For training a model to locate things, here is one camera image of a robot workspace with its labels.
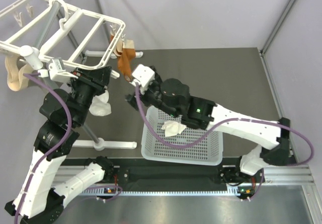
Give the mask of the white corner hanger clip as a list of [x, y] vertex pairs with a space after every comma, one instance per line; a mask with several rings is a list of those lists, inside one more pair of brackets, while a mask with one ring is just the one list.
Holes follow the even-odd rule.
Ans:
[[110, 77], [113, 79], [118, 79], [120, 78], [120, 74], [114, 70], [111, 70]]

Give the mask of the white sock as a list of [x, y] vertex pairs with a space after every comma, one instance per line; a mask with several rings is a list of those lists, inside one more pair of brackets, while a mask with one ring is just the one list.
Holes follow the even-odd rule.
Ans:
[[94, 116], [107, 116], [111, 114], [111, 105], [109, 101], [109, 92], [105, 90], [104, 93], [93, 97], [93, 101], [90, 105], [89, 111]]
[[161, 127], [165, 132], [165, 137], [172, 137], [181, 134], [186, 128], [186, 125], [171, 120], [165, 121]]

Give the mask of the white clip sock hanger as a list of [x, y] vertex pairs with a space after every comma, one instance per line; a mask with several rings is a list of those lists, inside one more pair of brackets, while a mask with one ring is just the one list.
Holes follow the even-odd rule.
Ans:
[[[4, 16], [7, 16], [10, 13], [13, 13], [18, 7], [28, 3], [30, 0], [17, 0], [11, 5], [7, 6], [6, 8], [1, 10], [1, 18]], [[63, 63], [67, 67], [71, 68], [82, 68], [86, 70], [95, 70], [99, 68], [103, 68], [107, 65], [111, 54], [113, 53], [114, 48], [117, 45], [109, 44], [108, 48], [105, 50], [100, 62], [95, 66], [87, 66], [83, 64], [76, 63], [76, 58], [80, 55], [80, 53], [84, 50], [85, 46], [88, 44], [90, 39], [93, 37], [93, 35], [96, 33], [98, 28], [104, 23], [110, 23], [112, 25], [116, 26], [116, 35], [118, 38], [118, 41], [120, 40], [121, 36], [123, 35], [123, 32], [126, 28], [126, 24], [117, 18], [109, 17], [106, 15], [102, 15], [99, 13], [95, 13], [89, 10], [78, 8], [74, 5], [68, 4], [64, 2], [63, 0], [42, 0], [44, 2], [48, 3], [48, 7], [41, 12], [36, 18], [32, 19], [31, 22], [29, 22], [26, 26], [22, 27], [18, 32], [13, 34], [8, 39], [1, 41], [1, 51], [5, 53], [14, 53], [19, 54], [20, 53], [20, 47], [16, 46], [14, 44], [14, 41], [16, 41], [20, 36], [30, 31], [37, 23], [40, 22], [47, 14], [49, 13], [49, 10], [51, 9], [52, 4], [57, 1], [61, 4], [64, 10], [64, 17], [59, 20], [59, 29], [51, 36], [40, 48], [40, 54], [39, 59], [42, 62], [49, 62], [51, 57], [48, 55], [48, 53], [64, 38], [68, 35], [68, 33], [71, 31], [71, 29], [75, 26], [75, 24], [81, 19], [83, 16], [88, 16], [90, 18], [97, 19], [97, 22], [92, 26], [89, 33], [86, 35], [86, 37], [82, 40], [80, 45], [76, 48], [76, 50], [72, 53], [72, 55], [69, 57], [68, 60], [64, 60]]]

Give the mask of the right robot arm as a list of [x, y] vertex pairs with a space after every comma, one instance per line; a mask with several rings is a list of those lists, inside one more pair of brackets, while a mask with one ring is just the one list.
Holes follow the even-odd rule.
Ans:
[[153, 66], [138, 65], [125, 79], [135, 87], [126, 101], [140, 113], [143, 106], [154, 106], [166, 114], [181, 118], [181, 124], [191, 129], [227, 133], [256, 143], [242, 155], [235, 176], [245, 182], [267, 166], [285, 166], [290, 154], [290, 120], [264, 121], [229, 110], [211, 100], [190, 94], [188, 85], [170, 78], [162, 80]]

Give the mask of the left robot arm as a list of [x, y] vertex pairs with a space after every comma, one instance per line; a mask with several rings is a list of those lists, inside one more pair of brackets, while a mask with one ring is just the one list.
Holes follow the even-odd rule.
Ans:
[[46, 117], [36, 136], [32, 161], [18, 196], [5, 205], [15, 223], [53, 223], [67, 205], [92, 185], [114, 180], [113, 163], [99, 156], [87, 160], [85, 169], [53, 186], [56, 173], [79, 137], [95, 96], [108, 88], [112, 68], [96, 70], [76, 68], [68, 85], [71, 92], [48, 89], [40, 107]]

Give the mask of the grey metal stand pole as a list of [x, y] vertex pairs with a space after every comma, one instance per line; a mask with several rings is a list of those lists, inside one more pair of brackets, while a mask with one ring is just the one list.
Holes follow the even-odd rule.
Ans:
[[[60, 19], [60, 16], [62, 16], [62, 14], [59, 12], [60, 7], [61, 7], [61, 4], [57, 1], [55, 1], [52, 4], [51, 9], [49, 10], [49, 13], [44, 19], [44, 24], [40, 29], [40, 32], [35, 40], [34, 47], [36, 47], [37, 49], [40, 49], [40, 47], [43, 45], [54, 21], [57, 18]], [[89, 143], [90, 146], [98, 146], [100, 143], [99, 138], [94, 134], [94, 132], [90, 129], [90, 127], [86, 123], [83, 125], [83, 130], [93, 141], [92, 143], [87, 141], [87, 143]]]

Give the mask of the white stand base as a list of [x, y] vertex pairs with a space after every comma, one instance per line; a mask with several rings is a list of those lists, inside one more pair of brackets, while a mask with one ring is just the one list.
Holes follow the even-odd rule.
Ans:
[[97, 142], [94, 140], [76, 140], [72, 147], [93, 148], [97, 151], [104, 149], [133, 150], [137, 147], [137, 142], [135, 141], [105, 141], [102, 138], [97, 140]]

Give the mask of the beige sock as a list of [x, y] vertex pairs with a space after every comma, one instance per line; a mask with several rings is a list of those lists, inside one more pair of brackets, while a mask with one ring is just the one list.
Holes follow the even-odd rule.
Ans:
[[29, 64], [18, 65], [20, 57], [17, 55], [6, 56], [5, 67], [7, 70], [7, 85], [12, 91], [24, 90], [29, 85], [29, 79], [24, 74], [31, 74], [34, 70]]

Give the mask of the white perforated plastic basket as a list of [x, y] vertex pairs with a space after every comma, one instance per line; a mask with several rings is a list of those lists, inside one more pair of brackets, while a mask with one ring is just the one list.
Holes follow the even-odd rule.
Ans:
[[[205, 130], [186, 128], [181, 134], [165, 137], [165, 132], [161, 129], [164, 122], [167, 120], [181, 122], [181, 118], [172, 118], [154, 106], [148, 108], [146, 118], [156, 134], [173, 145], [185, 146], [194, 143], [206, 133]], [[151, 161], [217, 166], [223, 159], [223, 135], [221, 132], [213, 131], [199, 144], [185, 149], [177, 149], [161, 143], [147, 126], [144, 126], [141, 154], [145, 159]]]

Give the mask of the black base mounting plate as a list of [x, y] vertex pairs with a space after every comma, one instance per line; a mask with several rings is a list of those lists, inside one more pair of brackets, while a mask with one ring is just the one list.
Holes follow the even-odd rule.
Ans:
[[138, 158], [111, 159], [113, 168], [101, 184], [118, 184], [124, 191], [172, 192], [172, 191], [217, 191], [226, 190], [229, 184], [249, 184], [260, 181], [260, 174], [254, 177], [235, 169], [233, 159], [226, 167], [191, 165], [149, 161]]

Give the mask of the aluminium frame profile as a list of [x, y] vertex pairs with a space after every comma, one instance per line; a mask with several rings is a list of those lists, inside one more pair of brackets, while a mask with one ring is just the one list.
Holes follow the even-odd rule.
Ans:
[[268, 38], [266, 39], [263, 47], [259, 50], [260, 57], [264, 57], [265, 54], [268, 52], [270, 46], [272, 45], [273, 41], [275, 40], [277, 34], [281, 30], [282, 26], [284, 25], [287, 17], [291, 13], [293, 7], [295, 6], [298, 0], [287, 0], [286, 5], [284, 6], [280, 16], [278, 17], [273, 29], [271, 30]]

